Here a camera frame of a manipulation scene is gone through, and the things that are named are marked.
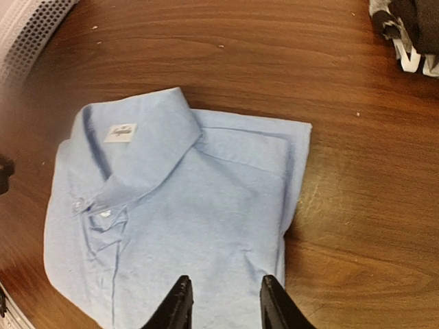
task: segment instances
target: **shirt label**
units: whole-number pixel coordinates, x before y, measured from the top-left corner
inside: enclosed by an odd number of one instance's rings
[[[134,137],[137,124],[112,125],[104,143],[129,143]]]

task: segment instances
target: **table surface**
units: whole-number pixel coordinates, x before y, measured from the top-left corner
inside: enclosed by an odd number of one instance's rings
[[[57,144],[83,105],[173,86],[194,108],[313,124],[286,258],[315,326],[437,328],[439,81],[399,71],[358,0],[80,1],[1,99],[0,279],[37,328],[97,327],[43,268]]]

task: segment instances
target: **white laundry basket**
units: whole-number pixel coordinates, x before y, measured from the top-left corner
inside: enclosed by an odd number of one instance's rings
[[[19,85],[79,0],[0,0],[0,85]]]

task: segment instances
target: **button-down shirt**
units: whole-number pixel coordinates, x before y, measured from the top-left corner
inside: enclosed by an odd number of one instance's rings
[[[130,142],[104,143],[114,125]],[[180,89],[94,103],[58,150],[45,226],[51,283],[103,328],[140,328],[179,276],[194,328],[261,327],[311,125],[191,110]]]

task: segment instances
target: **shirt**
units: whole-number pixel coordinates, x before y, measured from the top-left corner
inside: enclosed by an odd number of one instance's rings
[[[137,125],[129,143],[104,143]],[[194,328],[261,327],[311,125],[191,110],[180,89],[83,108],[56,156],[45,224],[50,282],[103,328],[141,328],[181,275]]]

